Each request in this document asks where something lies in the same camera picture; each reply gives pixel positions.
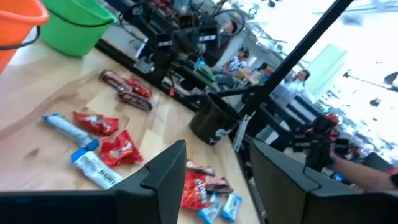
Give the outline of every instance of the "bucket handle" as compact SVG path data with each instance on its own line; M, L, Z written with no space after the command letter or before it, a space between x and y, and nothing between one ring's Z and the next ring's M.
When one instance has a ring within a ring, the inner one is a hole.
M107 22L104 22L104 23L101 23L101 24L97 24L97 25L79 24L79 23L77 23L77 22L72 22L72 21L70 21L69 19L67 19L67 18L65 18L65 17L63 17L63 16L61 16L59 13L55 12L55 11L52 10L52 9L47 8L47 10L48 10L49 12L51 12L53 15L55 15L55 16L57 16L58 18L60 18L61 20L63 20L64 22L67 22L67 23L69 23L69 24L72 24L72 25L75 25L75 26L78 26L78 27L95 28L95 27L106 26L106 25L108 25L108 24L114 23L114 20L111 19L110 21L107 21Z
M8 46L0 46L0 50L14 50L14 49L18 49L18 48L21 48L21 47L26 47L26 46L28 46L28 45L33 44L34 42L36 42L36 41L39 39L39 37L40 37L40 33L41 33L40 27L37 26L37 27L36 27L36 37L35 37L33 40L28 41L28 42L24 42L24 43L21 43L21 44L14 44L14 45L8 45Z

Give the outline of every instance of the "orange bucket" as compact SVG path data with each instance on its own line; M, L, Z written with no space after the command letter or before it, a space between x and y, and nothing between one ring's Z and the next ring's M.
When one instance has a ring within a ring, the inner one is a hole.
M40 0L0 0L0 74L20 47L33 44L49 15ZM36 38L22 43L37 27Z

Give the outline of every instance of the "green bucket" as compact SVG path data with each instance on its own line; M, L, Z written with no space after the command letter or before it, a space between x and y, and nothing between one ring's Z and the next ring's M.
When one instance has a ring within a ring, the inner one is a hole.
M42 39L60 52L81 57L88 54L115 16L94 0L42 0L49 21L42 26Z

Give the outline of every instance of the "metal pole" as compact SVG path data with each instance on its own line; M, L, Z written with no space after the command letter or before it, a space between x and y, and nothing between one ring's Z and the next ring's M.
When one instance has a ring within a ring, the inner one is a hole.
M291 69L300 61L300 59L311 49L312 45L322 36L322 34L339 18L344 10L353 2L353 0L336 0L327 12L312 27L310 32L298 43L296 48L286 57L286 59L277 67L274 74L271 75L262 88L254 94L248 103L241 110L241 114L251 115L265 101L269 94L285 78Z

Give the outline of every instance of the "person's arm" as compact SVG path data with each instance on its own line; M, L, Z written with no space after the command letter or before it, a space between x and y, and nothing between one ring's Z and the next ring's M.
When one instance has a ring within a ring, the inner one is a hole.
M398 190L388 174L340 157L335 158L332 169L365 190Z
M226 62L226 63L224 64L224 67L223 67L223 73L224 73L225 75L232 76L232 74L230 74L230 72L229 72L228 70L229 70L229 62Z
M231 66L231 62L233 62L234 58L229 59L227 62L225 62L224 67L223 67L223 73L225 75L229 75L229 76L233 76L230 72L229 72L229 67Z

